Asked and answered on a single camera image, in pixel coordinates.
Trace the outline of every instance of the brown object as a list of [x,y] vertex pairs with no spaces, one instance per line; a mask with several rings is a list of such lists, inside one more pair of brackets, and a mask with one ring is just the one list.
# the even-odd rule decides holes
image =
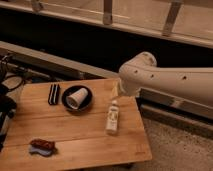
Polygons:
[[[152,158],[143,121],[134,97],[121,97],[116,136],[105,131],[110,92],[115,79],[60,82],[58,105],[47,103],[51,83],[25,85],[17,113],[10,125],[0,170],[71,170],[104,165],[142,162]],[[93,93],[90,108],[73,115],[61,103],[62,93],[85,85]],[[39,137],[57,143],[51,158],[31,156],[29,142]]]
[[30,145],[36,148],[40,148],[43,150],[51,150],[55,149],[55,142],[54,141],[46,141],[42,139],[34,139],[30,142]]

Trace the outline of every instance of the railing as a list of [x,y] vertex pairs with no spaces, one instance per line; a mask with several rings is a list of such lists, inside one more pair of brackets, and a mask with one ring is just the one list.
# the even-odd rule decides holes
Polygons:
[[213,48],[212,0],[0,0],[0,7]]

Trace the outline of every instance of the plastic bottle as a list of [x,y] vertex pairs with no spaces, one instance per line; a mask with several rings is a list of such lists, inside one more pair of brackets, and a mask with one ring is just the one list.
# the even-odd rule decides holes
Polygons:
[[117,134],[119,107],[116,100],[113,100],[107,114],[106,132],[110,135]]

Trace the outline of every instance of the black plate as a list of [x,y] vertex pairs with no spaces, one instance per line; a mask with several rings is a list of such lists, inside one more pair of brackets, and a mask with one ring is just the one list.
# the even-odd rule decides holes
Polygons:
[[[66,101],[66,97],[69,96],[70,94],[78,91],[79,89],[81,88],[85,88],[87,89],[88,91],[88,95],[87,97],[85,98],[85,100],[81,103],[81,105],[79,106],[78,109],[73,109],[72,107],[70,107],[68,104],[67,104],[67,101]],[[76,85],[76,86],[72,86],[68,89],[66,89],[62,95],[62,103],[63,105],[66,107],[66,109],[68,111],[73,111],[73,112],[78,112],[78,111],[82,111],[84,109],[86,109],[88,106],[90,106],[92,102],[92,92],[91,90],[88,88],[88,87],[85,87],[83,85]]]

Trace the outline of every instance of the floor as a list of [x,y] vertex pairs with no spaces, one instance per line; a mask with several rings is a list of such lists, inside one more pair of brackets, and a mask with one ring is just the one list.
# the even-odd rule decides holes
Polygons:
[[[6,84],[13,86],[17,82],[18,80],[14,78],[8,80]],[[9,93],[9,96],[18,101],[22,88],[23,86]],[[173,115],[163,114],[163,112],[157,113],[148,110],[148,108],[142,110],[142,118],[153,160],[135,163],[130,169],[121,166],[106,166],[85,169],[86,171],[213,171],[212,125],[184,118],[170,120],[167,123],[168,116]],[[187,126],[181,126],[182,123],[186,122],[189,122]],[[202,131],[200,135],[197,135],[197,132],[202,128],[205,130],[203,135]]]

